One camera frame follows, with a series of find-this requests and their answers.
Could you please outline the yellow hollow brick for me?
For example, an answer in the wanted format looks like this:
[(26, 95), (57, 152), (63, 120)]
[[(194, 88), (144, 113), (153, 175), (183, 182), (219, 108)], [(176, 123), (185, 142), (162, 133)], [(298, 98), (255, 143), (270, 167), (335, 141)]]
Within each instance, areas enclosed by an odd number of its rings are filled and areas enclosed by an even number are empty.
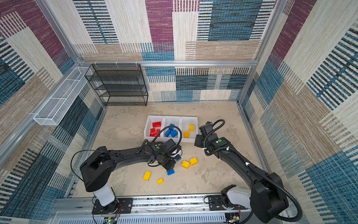
[(184, 136), (184, 138), (189, 138), (189, 137), (190, 137), (190, 133), (189, 133), (188, 131), (185, 131), (185, 132), (183, 133), (183, 136)]

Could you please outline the yellow studded brick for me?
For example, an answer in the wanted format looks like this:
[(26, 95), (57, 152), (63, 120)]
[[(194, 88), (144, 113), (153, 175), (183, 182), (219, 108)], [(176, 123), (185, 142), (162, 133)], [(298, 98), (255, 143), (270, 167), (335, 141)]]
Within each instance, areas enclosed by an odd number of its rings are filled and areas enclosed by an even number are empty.
[(181, 166), (185, 169), (189, 169), (190, 163), (188, 161), (183, 161)]

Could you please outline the small yellow brick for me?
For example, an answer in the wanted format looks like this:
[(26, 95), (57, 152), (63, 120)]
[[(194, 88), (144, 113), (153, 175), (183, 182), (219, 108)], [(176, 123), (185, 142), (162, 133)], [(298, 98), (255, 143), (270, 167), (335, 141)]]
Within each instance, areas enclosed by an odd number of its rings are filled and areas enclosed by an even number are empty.
[(157, 184), (162, 184), (164, 182), (164, 180), (162, 178), (157, 180)]

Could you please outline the yellow long brick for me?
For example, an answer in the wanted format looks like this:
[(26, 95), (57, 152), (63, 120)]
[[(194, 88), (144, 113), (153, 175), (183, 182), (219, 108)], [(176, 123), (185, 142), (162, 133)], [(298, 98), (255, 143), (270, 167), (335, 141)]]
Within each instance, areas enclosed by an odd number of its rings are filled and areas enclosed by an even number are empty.
[(146, 170), (143, 175), (143, 180), (149, 181), (151, 174), (152, 174), (151, 171)]

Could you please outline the blue large square brick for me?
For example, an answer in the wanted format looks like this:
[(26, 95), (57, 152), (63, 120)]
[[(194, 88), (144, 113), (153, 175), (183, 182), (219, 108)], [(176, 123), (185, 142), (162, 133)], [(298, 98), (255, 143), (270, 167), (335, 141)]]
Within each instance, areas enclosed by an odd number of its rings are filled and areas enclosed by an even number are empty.
[(171, 135), (173, 138), (175, 138), (175, 137), (178, 136), (178, 131), (177, 131), (176, 129), (174, 129), (174, 130), (171, 131), (170, 135)]

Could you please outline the blue long studded brick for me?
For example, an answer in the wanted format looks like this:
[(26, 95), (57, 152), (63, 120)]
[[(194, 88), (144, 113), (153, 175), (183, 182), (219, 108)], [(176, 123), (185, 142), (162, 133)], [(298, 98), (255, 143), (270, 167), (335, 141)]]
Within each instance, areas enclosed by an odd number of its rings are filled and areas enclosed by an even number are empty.
[(165, 132), (165, 137), (169, 137), (169, 135), (171, 134), (171, 130), (170, 129), (168, 129), (166, 132)]

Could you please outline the blue tall brick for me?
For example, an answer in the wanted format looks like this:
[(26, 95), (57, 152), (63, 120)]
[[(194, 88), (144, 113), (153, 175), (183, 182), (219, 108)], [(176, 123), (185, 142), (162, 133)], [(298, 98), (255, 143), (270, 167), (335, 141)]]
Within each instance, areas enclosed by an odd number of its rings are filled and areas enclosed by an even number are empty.
[(174, 126), (175, 126), (174, 124), (170, 124), (169, 130), (172, 131), (174, 129)]

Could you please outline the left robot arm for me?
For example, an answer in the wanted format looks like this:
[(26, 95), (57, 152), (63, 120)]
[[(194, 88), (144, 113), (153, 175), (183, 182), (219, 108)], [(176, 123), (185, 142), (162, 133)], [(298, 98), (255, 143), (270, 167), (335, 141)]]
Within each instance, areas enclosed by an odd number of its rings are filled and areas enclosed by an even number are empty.
[[(169, 139), (164, 143), (156, 139), (167, 129), (178, 131), (178, 142)], [(176, 161), (174, 152), (181, 151), (182, 131), (179, 127), (169, 125), (163, 128), (152, 141), (145, 139), (140, 147), (125, 150), (108, 150), (105, 146), (99, 147), (80, 165), (81, 179), (87, 192), (93, 193), (102, 209), (113, 213), (119, 206), (119, 201), (108, 184), (113, 171), (124, 166), (146, 162), (149, 167), (163, 167), (166, 171), (174, 168)]]

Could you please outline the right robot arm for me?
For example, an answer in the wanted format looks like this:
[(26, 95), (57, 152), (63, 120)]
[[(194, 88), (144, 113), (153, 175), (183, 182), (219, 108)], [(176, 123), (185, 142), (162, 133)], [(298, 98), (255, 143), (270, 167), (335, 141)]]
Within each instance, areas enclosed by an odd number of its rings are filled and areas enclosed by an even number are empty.
[(199, 127), (194, 145), (204, 150), (206, 156), (215, 155), (227, 163), (237, 172), (249, 186), (249, 205), (253, 214), (268, 223), (277, 218), (285, 222), (297, 222), (303, 216), (303, 210), (295, 197), (283, 186), (283, 182), (276, 173), (267, 173), (245, 156), (239, 153), (233, 144), (224, 137), (219, 138), (215, 133), (225, 124), (220, 119), (212, 123), (208, 121)]

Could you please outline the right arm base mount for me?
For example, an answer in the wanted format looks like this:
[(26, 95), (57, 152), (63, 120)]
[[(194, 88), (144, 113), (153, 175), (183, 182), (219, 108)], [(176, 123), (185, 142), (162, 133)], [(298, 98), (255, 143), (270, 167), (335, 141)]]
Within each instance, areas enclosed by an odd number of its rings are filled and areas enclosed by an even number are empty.
[(207, 195), (204, 197), (204, 203), (209, 205), (210, 211), (232, 211), (232, 210), (248, 210), (241, 205), (230, 204), (227, 199), (223, 199), (221, 195)]

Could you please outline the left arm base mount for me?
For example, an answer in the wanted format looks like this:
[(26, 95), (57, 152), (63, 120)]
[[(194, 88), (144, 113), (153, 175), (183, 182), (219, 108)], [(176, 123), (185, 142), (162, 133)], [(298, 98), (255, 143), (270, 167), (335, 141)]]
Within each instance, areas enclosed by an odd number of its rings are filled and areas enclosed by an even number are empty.
[(130, 214), (133, 198), (117, 198), (106, 206), (102, 206), (97, 199), (92, 209), (93, 215)]

